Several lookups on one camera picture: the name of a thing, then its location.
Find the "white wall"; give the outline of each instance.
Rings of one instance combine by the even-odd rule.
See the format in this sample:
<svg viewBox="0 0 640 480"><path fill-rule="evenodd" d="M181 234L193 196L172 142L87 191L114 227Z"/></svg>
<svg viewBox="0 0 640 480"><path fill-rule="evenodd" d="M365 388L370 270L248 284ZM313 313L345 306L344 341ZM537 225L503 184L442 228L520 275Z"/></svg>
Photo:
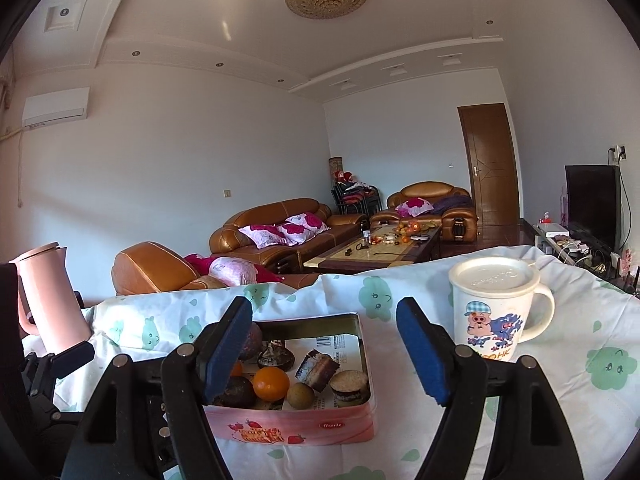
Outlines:
<svg viewBox="0 0 640 480"><path fill-rule="evenodd" d="M24 134L22 208L18 137L0 144L0 257L58 241L89 301L113 295L113 258L131 244L208 254L209 235L242 209L331 203L322 105L260 83L148 65L31 76L5 125L20 125L25 97L82 86L86 120Z"/></svg>
<svg viewBox="0 0 640 480"><path fill-rule="evenodd" d="M549 210L558 220L564 165L605 164L607 149L624 144L622 173L640 225L640 50L606 0L513 0L511 9L500 72L525 218ZM640 229L630 246L640 247Z"/></svg>
<svg viewBox="0 0 640 480"><path fill-rule="evenodd" d="M505 103L509 113L496 69L421 77L345 96L324 105L331 154L342 157L346 171L377 186L383 200L423 180L470 190L458 107L489 103ZM515 142L514 148L517 164Z"/></svg>

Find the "purple blanket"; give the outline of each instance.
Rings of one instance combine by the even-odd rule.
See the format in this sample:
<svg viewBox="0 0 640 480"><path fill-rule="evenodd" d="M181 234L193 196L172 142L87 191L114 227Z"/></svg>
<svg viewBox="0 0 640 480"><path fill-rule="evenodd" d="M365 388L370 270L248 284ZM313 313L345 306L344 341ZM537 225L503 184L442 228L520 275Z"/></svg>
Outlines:
<svg viewBox="0 0 640 480"><path fill-rule="evenodd" d="M433 211L429 211L430 215L442 215L445 211L454 207L473 207L474 202L467 195L451 195L438 200L433 204Z"/></svg>

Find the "air conditioner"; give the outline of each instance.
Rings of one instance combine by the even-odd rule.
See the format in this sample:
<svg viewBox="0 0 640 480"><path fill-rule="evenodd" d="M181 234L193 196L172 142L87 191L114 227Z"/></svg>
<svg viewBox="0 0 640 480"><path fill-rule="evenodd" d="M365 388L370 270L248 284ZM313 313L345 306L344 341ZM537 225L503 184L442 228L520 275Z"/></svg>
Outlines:
<svg viewBox="0 0 640 480"><path fill-rule="evenodd" d="M65 121L86 119L89 87L27 97L22 127L33 129Z"/></svg>

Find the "brown leather sofa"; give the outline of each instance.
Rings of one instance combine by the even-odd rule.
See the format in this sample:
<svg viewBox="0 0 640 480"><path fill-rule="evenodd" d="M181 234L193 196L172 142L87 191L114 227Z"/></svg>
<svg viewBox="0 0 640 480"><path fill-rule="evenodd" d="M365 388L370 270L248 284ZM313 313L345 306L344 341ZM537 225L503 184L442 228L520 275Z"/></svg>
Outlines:
<svg viewBox="0 0 640 480"><path fill-rule="evenodd" d="M317 278L318 274L292 274L285 275L282 283L302 288ZM111 279L119 296L226 287L212 276L199 275L181 256L155 242L141 242L120 251Z"/></svg>
<svg viewBox="0 0 640 480"><path fill-rule="evenodd" d="M320 217L329 227L308 242L295 247L270 246L258 249L239 229L247 225L275 225L283 223L293 215L311 212ZM273 204L259 205L232 216L215 231L209 239L212 256L236 256L261 264L277 274L300 272L304 262L324 253L336 245L357 236L362 223L367 222L363 214L334 215L329 206L312 198L295 198Z"/></svg>
<svg viewBox="0 0 640 480"><path fill-rule="evenodd" d="M420 197L433 204L441 198L457 194L469 196L466 189L445 182L427 181L411 184L386 199L388 209L371 217L371 227L398 223L400 215L396 207L410 198ZM445 211L442 216L425 214L409 220L434 221L442 224L441 239L447 242L473 242L478 236L478 216L475 207L455 207Z"/></svg>

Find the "orange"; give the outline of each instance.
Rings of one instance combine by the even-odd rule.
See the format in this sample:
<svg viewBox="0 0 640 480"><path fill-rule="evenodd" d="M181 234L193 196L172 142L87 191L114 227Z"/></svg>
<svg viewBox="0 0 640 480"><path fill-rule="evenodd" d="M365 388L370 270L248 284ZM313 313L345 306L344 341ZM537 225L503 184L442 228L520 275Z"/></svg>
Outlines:
<svg viewBox="0 0 640 480"><path fill-rule="evenodd" d="M236 361L234 367L231 370L232 377L239 377L242 375L242 363L240 361Z"/></svg>
<svg viewBox="0 0 640 480"><path fill-rule="evenodd" d="M254 375L254 392L262 400L275 402L283 399L289 389L289 376L275 366L267 366Z"/></svg>

